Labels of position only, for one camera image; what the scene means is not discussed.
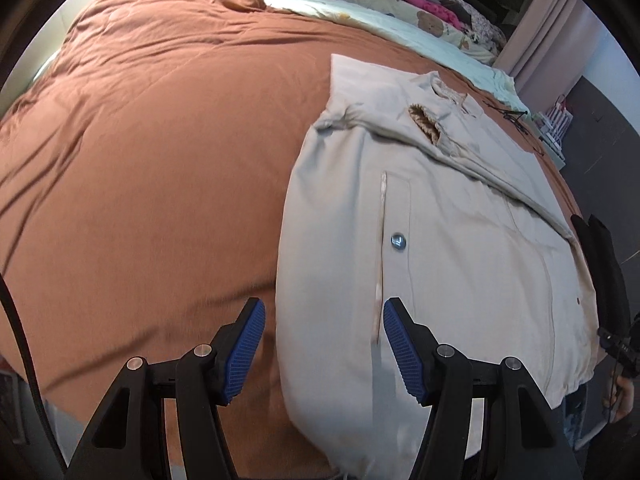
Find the brown duvet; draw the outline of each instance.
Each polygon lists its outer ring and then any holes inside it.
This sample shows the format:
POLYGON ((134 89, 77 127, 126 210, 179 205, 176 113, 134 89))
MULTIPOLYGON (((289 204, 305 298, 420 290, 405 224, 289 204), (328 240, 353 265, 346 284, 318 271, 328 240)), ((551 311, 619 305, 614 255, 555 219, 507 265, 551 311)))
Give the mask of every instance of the brown duvet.
MULTIPOLYGON (((86 422, 129 357, 178 358, 259 296, 264 339, 221 410, 238 473, 331 471, 287 418, 274 288, 290 170, 329 97, 332 53, 438 70, 498 104, 401 46, 262 0, 97 0, 78 17, 0 123, 0 270, 47 399, 86 422)), ((539 142, 484 108, 579 213, 539 142)), ((4 316, 0 353, 22 370, 4 316)), ((167 424, 180 462, 171 409, 167 424)))

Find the black strap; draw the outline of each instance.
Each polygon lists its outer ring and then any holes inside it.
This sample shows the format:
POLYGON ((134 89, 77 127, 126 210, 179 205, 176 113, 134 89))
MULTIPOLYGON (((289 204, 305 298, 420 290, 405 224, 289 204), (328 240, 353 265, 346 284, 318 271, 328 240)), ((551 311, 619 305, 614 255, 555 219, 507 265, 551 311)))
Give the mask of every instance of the black strap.
POLYGON ((571 222, 574 225, 575 233, 582 248, 582 254, 587 261, 587 267, 591 275, 591 282, 596 291, 596 307, 598 309, 598 324, 612 332, 609 323, 609 305, 607 303, 606 283, 603 275, 604 263, 598 254, 598 248, 593 240, 593 234, 589 229, 589 224, 580 216, 572 215, 571 222))
POLYGON ((33 403, 35 404, 38 418, 42 424, 42 429, 47 436, 47 440, 49 441, 53 454, 56 456, 56 460, 58 460, 60 469, 64 474, 66 472, 65 458, 62 456, 60 446, 58 446, 56 437, 53 435, 49 419, 47 418, 47 413, 45 412, 42 396, 40 395, 40 389, 38 387, 36 370, 33 367, 33 359, 31 358, 31 352, 27 343, 27 336, 24 334, 22 322, 20 321, 18 311, 15 308, 14 298, 11 297, 11 293, 4 282, 2 274, 0 274, 0 303, 2 303, 4 312, 6 313, 9 324, 11 325, 11 329, 14 331, 15 342, 18 344, 18 350, 20 351, 24 371, 27 375, 27 382, 29 383, 29 389, 31 390, 31 397, 33 397, 33 403))
POLYGON ((598 257, 602 264, 605 294, 607 295, 606 327, 612 334, 626 337, 631 326, 629 299, 626 295, 625 279, 613 249, 611 233, 594 215, 589 218, 589 229, 598 257))

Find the pink curtain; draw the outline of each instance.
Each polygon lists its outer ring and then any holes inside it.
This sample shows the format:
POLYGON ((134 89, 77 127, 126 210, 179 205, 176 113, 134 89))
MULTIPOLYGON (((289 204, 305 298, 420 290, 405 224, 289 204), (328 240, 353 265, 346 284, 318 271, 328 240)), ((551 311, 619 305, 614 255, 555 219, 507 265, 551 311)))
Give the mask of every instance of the pink curtain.
POLYGON ((494 68, 515 79, 532 112, 544 112, 580 79, 603 30, 582 0, 533 0, 494 68))

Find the metal screw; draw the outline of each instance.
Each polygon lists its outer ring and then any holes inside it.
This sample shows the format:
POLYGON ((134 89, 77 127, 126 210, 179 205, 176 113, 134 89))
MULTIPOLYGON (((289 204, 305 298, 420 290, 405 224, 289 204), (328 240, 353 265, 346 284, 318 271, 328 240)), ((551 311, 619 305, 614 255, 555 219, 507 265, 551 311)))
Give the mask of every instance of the metal screw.
POLYGON ((511 370, 520 370, 522 368, 522 363, 517 357, 507 357, 504 360, 504 364, 506 364, 507 368, 510 368, 511 370))
POLYGON ((438 346, 436 352, 438 352, 438 355, 441 357, 452 357, 452 355, 456 353, 456 351, 453 349, 453 346, 449 345, 438 346))
POLYGON ((132 357, 127 361, 127 368, 129 370, 137 370, 142 366, 143 362, 142 357, 132 357))
POLYGON ((394 233, 391 237, 391 245, 398 251, 404 251, 406 247, 406 238, 402 233, 394 233))
POLYGON ((206 343, 203 345, 198 345, 193 349, 193 353, 198 357, 205 357, 211 353, 211 346, 206 343))

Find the black cable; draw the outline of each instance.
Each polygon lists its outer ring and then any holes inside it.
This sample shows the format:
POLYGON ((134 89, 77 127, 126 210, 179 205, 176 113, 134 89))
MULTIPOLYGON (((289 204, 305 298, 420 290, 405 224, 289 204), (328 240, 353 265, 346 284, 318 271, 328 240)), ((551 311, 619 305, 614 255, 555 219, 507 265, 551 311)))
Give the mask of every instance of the black cable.
POLYGON ((15 308, 14 298, 11 297, 11 293, 4 282, 2 274, 0 274, 0 303, 2 303, 4 312, 6 313, 9 324, 11 325, 11 329, 14 331, 15 342, 18 343, 18 350, 20 351, 20 357, 22 358, 22 364, 24 365, 24 372, 27 375, 27 382, 29 383, 29 389, 31 391, 31 397, 33 397, 36 413, 38 413, 42 429, 47 436, 47 440, 49 441, 53 454, 56 456, 56 460, 58 460, 62 474, 64 474, 66 473, 65 458, 62 456, 60 446, 56 441, 56 437, 53 435, 51 424, 47 418, 47 413, 45 412, 44 403, 42 402, 42 396, 40 395, 40 389, 38 387, 38 380, 36 379, 36 370, 33 367, 33 359, 31 358, 31 352, 27 343, 27 336, 24 334, 22 322, 20 321, 18 311, 15 308))
POLYGON ((620 362, 620 352, 622 351, 622 348, 620 346, 618 346, 618 356, 616 357, 616 363, 613 365, 613 373, 611 375, 611 390, 609 392, 609 413, 607 413, 607 425, 611 424, 611 413, 613 412, 613 405, 614 402, 611 402, 611 399, 613 398, 613 389, 615 388, 616 391, 618 390, 618 388, 616 387, 616 381, 618 380, 618 363, 620 362))
MULTIPOLYGON (((513 126, 516 127, 516 130, 518 130, 523 136, 530 135, 529 131, 527 130, 527 127, 520 122, 520 119, 523 118, 525 115, 527 115, 526 112, 519 112, 517 110, 507 110, 506 108, 500 108, 492 105, 489 101, 484 101, 484 104, 486 104, 489 108, 493 108, 494 110, 499 111, 502 114, 502 118, 504 118, 505 120, 513 124, 513 126)), ((529 143, 529 145, 533 148, 533 151, 536 152, 539 156, 545 156, 544 149, 540 150, 539 148, 537 148, 531 143, 529 143)))

